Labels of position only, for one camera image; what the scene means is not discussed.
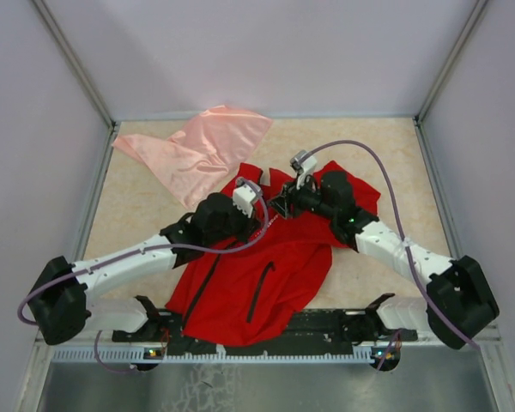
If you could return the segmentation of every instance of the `white wall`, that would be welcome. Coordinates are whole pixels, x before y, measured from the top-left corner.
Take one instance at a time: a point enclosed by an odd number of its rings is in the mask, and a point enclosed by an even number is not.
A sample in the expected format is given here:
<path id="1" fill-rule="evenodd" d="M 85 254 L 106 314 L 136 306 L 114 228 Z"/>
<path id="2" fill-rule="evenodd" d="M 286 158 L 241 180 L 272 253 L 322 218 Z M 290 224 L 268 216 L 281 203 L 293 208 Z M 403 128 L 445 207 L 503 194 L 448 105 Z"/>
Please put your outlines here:
<path id="1" fill-rule="evenodd" d="M 515 0 L 490 2 L 425 130 L 459 238 L 500 304 L 515 366 Z"/>
<path id="2" fill-rule="evenodd" d="M 36 329 L 17 304 L 70 254 L 106 127 L 28 1 L 0 1 L 0 411 L 14 408 Z"/>
<path id="3" fill-rule="evenodd" d="M 47 0 L 116 119 L 415 115 L 472 0 Z"/>

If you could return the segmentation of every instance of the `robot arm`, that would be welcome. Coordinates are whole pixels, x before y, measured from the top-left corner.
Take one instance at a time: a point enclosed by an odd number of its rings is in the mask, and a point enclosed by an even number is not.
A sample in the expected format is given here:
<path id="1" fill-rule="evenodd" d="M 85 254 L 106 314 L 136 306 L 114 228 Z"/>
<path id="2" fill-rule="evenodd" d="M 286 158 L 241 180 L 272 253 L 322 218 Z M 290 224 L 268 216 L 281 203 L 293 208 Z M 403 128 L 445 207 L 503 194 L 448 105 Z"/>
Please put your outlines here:
<path id="1" fill-rule="evenodd" d="M 408 238 L 401 239 L 376 215 L 356 204 L 345 173 L 328 172 L 320 184 L 316 182 L 312 174 L 317 162 L 307 152 L 299 152 L 290 163 L 297 177 L 271 201 L 279 214 L 293 218 L 307 211 L 327 218 L 330 230 L 341 243 L 425 288 L 427 302 L 422 298 L 398 297 L 382 301 L 376 311 L 383 327 L 430 329 L 450 348 L 461 348 L 465 342 L 448 327 L 446 320 L 467 337 L 473 337 L 498 317 L 500 310 L 476 260 L 468 256 L 458 260 L 440 256 Z M 434 309 L 441 311 L 445 320 Z"/>
<path id="2" fill-rule="evenodd" d="M 254 217 L 258 190 L 256 185 L 239 182 L 233 198 L 212 193 L 194 214 L 123 251 L 72 264 L 64 257 L 52 259 L 33 286 L 34 297 L 30 294 L 26 300 L 45 341 L 50 345 L 66 342 L 82 330 L 140 329 L 156 311 L 148 300 L 100 296 L 126 282 L 187 264 L 233 236 L 246 242 L 259 227 Z M 66 279 L 50 286 L 60 277 Z M 45 291 L 37 293 L 42 287 Z"/>

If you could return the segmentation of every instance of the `cable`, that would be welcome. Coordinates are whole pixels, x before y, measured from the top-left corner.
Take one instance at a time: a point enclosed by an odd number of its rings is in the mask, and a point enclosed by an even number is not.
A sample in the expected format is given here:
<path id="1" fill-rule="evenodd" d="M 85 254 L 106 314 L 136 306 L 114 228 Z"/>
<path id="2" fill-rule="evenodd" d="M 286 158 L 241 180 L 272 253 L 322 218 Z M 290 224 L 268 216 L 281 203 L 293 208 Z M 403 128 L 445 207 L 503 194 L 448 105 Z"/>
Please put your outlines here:
<path id="1" fill-rule="evenodd" d="M 170 344 L 170 330 L 168 328 L 162 328 L 161 330 L 164 330 L 161 337 L 162 356 L 166 356 L 166 348 Z"/>
<path id="2" fill-rule="evenodd" d="M 236 253 L 237 251 L 243 251 L 245 249 L 248 249 L 249 247 L 254 246 L 259 240 L 261 240 L 263 238 L 263 236 L 267 232 L 267 229 L 269 228 L 269 221 L 270 221 L 269 211 L 267 210 L 267 204 L 265 203 L 264 196 L 263 196 L 263 194 L 261 194 L 261 189 L 259 188 L 259 186 L 257 184 L 255 184 L 254 182 L 251 182 L 250 180 L 247 180 L 247 179 L 243 179 L 243 181 L 244 181 L 244 183 L 248 184 L 256 192 L 256 194 L 258 196 L 258 201 L 260 202 L 260 204 L 264 210 L 264 223 L 262 225 L 262 228 L 261 228 L 259 234 L 257 235 L 257 237 L 254 240 L 246 243 L 245 245 L 234 247 L 233 249 L 210 249 L 208 247 L 203 247 L 203 246 L 198 246 L 198 245 L 176 243 L 176 244 L 152 245 L 152 246 L 144 247 L 142 249 L 135 249 L 133 251 L 128 251 L 128 252 L 118 255 L 116 257 L 111 257 L 110 259 L 107 259 L 103 262 L 99 262 L 99 263 L 95 264 L 94 266 L 91 266 L 89 269 L 77 270 L 75 272 L 68 273 L 67 275 L 60 276 L 57 279 L 49 281 L 48 283 L 45 283 L 44 285 L 40 286 L 39 288 L 36 288 L 30 294 L 28 294 L 27 297 L 25 297 L 25 299 L 23 299 L 21 301 L 21 303 L 19 304 L 19 306 L 17 307 L 17 317 L 24 324 L 36 325 L 37 324 L 36 322 L 34 322 L 33 320 L 31 320 L 29 318 L 26 318 L 25 315 L 23 314 L 23 309 L 25 308 L 25 305 L 29 301 L 34 299 L 36 296 L 42 294 L 47 289 L 49 289 L 52 286 L 55 286 L 61 282 L 68 281 L 69 279 L 72 279 L 72 278 L 80 276 L 80 275 L 85 275 L 87 273 L 91 273 L 94 270 L 99 270 L 110 264 L 115 264 L 116 262 L 119 262 L 126 258 L 130 258 L 130 257 L 138 255 L 140 253 L 143 254 L 147 251 L 159 251 L 159 250 L 163 250 L 163 249 L 176 248 L 176 249 L 191 249 L 193 251 L 204 251 L 207 253 L 215 253 L 217 255 L 227 255 L 229 253 Z"/>
<path id="3" fill-rule="evenodd" d="M 401 337 L 401 334 L 402 334 L 402 330 L 401 330 L 401 333 L 398 334 L 398 339 L 397 339 L 397 342 L 395 343 L 395 350 L 397 352 L 401 352 L 401 348 L 403 347 L 403 339 Z"/>
<path id="4" fill-rule="evenodd" d="M 384 164 L 382 163 L 381 159 L 366 144 L 357 142 L 355 140 L 336 140 L 334 142 L 326 143 L 321 146 L 318 146 L 317 148 L 314 148 L 309 153 L 305 154 L 301 158 L 300 162 L 303 163 L 306 159 L 308 159 L 312 155 L 316 154 L 317 152 L 320 152 L 321 150 L 324 150 L 325 148 L 330 148 L 332 146 L 336 146 L 338 144 L 351 144 L 351 145 L 363 148 L 376 160 L 376 163 L 378 163 L 379 169 L 381 170 L 382 174 L 384 175 L 385 183 L 387 184 L 387 190 L 389 191 L 389 195 L 391 197 L 391 203 L 393 205 L 393 212 L 395 214 L 395 221 L 397 222 L 399 236 L 400 236 L 401 240 L 405 240 L 406 236 L 404 235 L 403 224 L 401 223 L 401 216 L 398 211 L 397 200 L 395 198 L 395 191 L 393 190 L 393 185 L 391 184 L 391 179 L 389 179 L 389 175 L 387 174 L 387 171 L 385 170 Z M 439 319 L 446 325 L 446 327 L 448 329 L 450 329 L 454 333 L 454 335 L 456 335 L 457 337 L 462 339 L 464 342 L 466 342 L 472 348 L 474 348 L 476 350 L 481 350 L 479 348 L 479 345 L 477 345 L 475 342 L 473 342 L 472 339 L 468 338 L 464 333 L 462 333 L 462 331 L 460 329 L 458 329 L 450 321 L 450 319 L 445 316 L 445 314 L 437 307 L 437 305 L 435 305 L 433 300 L 427 295 L 427 290 L 421 284 L 420 278 L 415 270 L 414 257 L 412 256 L 412 251 L 410 250 L 410 246 L 405 246 L 404 249 L 406 251 L 406 256 L 409 260 L 410 273 L 412 274 L 415 285 L 418 287 L 418 290 L 420 291 L 421 295 L 423 296 L 423 299 L 426 300 L 429 307 L 431 307 L 433 312 L 435 312 L 435 314 L 439 317 Z"/>
<path id="5" fill-rule="evenodd" d="M 130 369 L 117 369 L 116 367 L 109 367 L 103 360 L 100 358 L 100 351 L 97 349 L 97 344 L 100 341 L 101 333 L 103 333 L 103 330 L 100 330 L 97 332 L 97 336 L 95 337 L 94 341 L 94 358 L 97 361 L 97 363 L 100 364 L 100 366 L 104 367 L 107 371 L 112 373 L 117 373 L 119 375 L 131 375 L 132 373 L 138 373 L 136 366 L 131 365 Z"/>
<path id="6" fill-rule="evenodd" d="M 377 371 L 381 371 L 381 367 L 384 365 L 384 362 L 387 359 L 387 355 L 391 351 L 391 346 L 393 346 L 393 343 L 395 343 L 395 341 L 398 341 L 399 337 L 401 336 L 401 332 L 402 331 L 399 329 L 391 337 L 389 343 L 387 344 L 387 348 L 385 348 L 384 354 L 382 355 L 381 359 L 379 360 L 378 367 L 376 367 Z"/>

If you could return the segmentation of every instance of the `white connector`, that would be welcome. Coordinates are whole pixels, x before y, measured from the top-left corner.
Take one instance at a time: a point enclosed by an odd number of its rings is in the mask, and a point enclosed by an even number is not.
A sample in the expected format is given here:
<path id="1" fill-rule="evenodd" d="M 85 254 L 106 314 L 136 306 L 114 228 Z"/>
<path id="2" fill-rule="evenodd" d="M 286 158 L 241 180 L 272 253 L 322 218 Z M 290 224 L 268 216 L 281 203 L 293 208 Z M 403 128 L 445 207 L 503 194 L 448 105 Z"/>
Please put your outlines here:
<path id="1" fill-rule="evenodd" d="M 123 330 L 135 332 L 147 322 L 147 311 L 140 301 L 129 299 L 97 299 L 88 303 L 92 313 L 84 330 Z"/>
<path id="2" fill-rule="evenodd" d="M 238 180 L 237 184 L 240 185 L 233 191 L 233 203 L 242 211 L 246 216 L 252 217 L 254 213 L 254 204 L 258 201 L 261 195 L 261 189 L 258 185 L 250 186 L 244 180 Z"/>
<path id="3" fill-rule="evenodd" d="M 393 296 L 379 306 L 377 314 L 387 329 L 431 330 L 426 310 L 422 297 Z"/>
<path id="4" fill-rule="evenodd" d="M 303 186 L 303 184 L 306 182 L 307 176 L 311 176 L 313 173 L 315 173 L 315 168 L 318 164 L 317 158 L 312 155 L 306 158 L 304 161 L 301 161 L 305 155 L 307 155 L 307 152 L 305 150 L 301 150 L 290 161 L 290 166 L 298 174 L 298 180 L 296 182 L 297 189 L 300 189 L 301 186 Z"/>

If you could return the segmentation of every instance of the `metal panel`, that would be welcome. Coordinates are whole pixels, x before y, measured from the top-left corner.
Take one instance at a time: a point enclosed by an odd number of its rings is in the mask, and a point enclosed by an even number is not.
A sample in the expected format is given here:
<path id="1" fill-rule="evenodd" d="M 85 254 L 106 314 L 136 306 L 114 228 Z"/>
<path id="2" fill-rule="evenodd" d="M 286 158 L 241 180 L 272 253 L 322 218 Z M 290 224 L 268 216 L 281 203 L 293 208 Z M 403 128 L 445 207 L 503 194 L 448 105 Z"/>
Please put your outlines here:
<path id="1" fill-rule="evenodd" d="M 414 116 L 470 0 L 46 0 L 117 120 Z"/>
<path id="2" fill-rule="evenodd" d="M 431 150 L 431 144 L 426 138 L 426 134 L 418 118 L 415 118 L 414 126 L 418 142 L 420 143 L 421 155 L 423 156 L 423 160 L 426 165 L 429 182 L 431 183 L 435 202 L 437 203 L 440 222 L 443 225 L 443 230 L 445 231 L 448 250 L 450 251 L 451 256 L 460 258 L 464 255 L 464 251 L 462 250 L 462 244 L 457 235 L 457 229 L 452 217 L 453 214 L 448 199 L 446 198 L 446 191 L 443 186 L 442 179 L 439 176 L 439 167 L 435 161 L 433 151 Z"/>
<path id="3" fill-rule="evenodd" d="M 40 411 L 495 411 L 480 356 L 405 348 L 391 373 L 368 365 L 166 364 L 139 376 L 51 364 Z"/>
<path id="4" fill-rule="evenodd" d="M 506 370 L 511 372 L 515 367 L 515 1 L 488 5 L 423 129 L 457 236 L 465 251 L 482 263 L 500 304 L 499 327 L 511 358 Z M 515 385 L 506 386 L 515 397 Z"/>
<path id="5" fill-rule="evenodd" d="M 29 2 L 0 2 L 0 411 L 36 328 L 15 318 L 50 256 L 72 256 L 107 127 Z"/>
<path id="6" fill-rule="evenodd" d="M 86 245 L 88 244 L 88 237 L 92 223 L 95 217 L 95 211 L 100 199 L 100 193 L 103 189 L 105 182 L 106 172 L 109 167 L 109 162 L 112 155 L 112 145 L 118 133 L 118 127 L 114 127 L 109 137 L 103 140 L 100 152 L 101 157 L 96 161 L 98 165 L 93 181 L 88 187 L 91 188 L 90 196 L 86 204 L 82 208 L 82 223 L 76 236 L 73 252 L 71 253 L 73 260 L 80 260 L 84 256 Z M 36 343 L 33 346 L 31 360 L 29 361 L 27 370 L 25 372 L 25 379 L 21 386 L 20 396 L 18 397 L 16 411 L 21 412 L 34 412 L 38 408 L 40 395 L 44 386 L 45 377 L 48 372 L 48 367 L 55 354 L 55 348 L 46 345 L 42 339 L 41 334 L 37 335 Z"/>

